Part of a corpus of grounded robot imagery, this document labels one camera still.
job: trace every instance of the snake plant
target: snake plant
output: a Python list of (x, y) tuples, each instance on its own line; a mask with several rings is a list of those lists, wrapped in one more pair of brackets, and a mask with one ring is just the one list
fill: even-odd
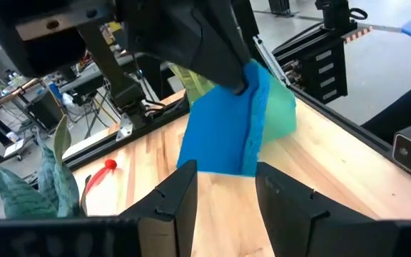
[(86, 216), (85, 194), (82, 193), (79, 199), (76, 180), (62, 160), (64, 152), (71, 146), (67, 117), (63, 116), (56, 127), (53, 150), (39, 138), (38, 142), (42, 151), (38, 190), (0, 166), (0, 197), (6, 218)]

